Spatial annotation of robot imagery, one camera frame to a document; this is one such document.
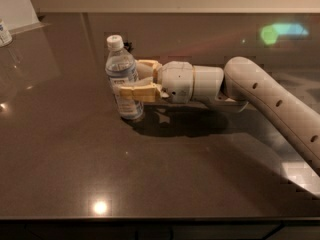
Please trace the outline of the grey-white gripper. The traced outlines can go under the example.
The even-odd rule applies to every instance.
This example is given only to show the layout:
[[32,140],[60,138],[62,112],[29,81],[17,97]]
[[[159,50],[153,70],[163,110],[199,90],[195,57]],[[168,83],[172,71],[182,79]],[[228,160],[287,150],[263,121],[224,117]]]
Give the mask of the grey-white gripper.
[[156,102],[164,98],[173,104],[190,101],[193,90],[193,67],[190,63],[172,61],[162,66],[157,60],[137,60],[136,69],[140,79],[152,77],[162,87],[154,83],[122,86],[119,89],[122,98],[141,102]]

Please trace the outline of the grey-white robot arm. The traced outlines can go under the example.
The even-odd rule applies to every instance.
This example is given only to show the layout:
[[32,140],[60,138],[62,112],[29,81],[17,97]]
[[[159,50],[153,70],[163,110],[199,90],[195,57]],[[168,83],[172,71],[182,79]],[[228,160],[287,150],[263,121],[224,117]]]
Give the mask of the grey-white robot arm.
[[136,65],[140,79],[117,88],[122,98],[200,102],[225,112],[240,112],[252,104],[320,174],[320,114],[250,59],[234,57],[223,68],[178,61],[162,65],[154,60],[138,60]]

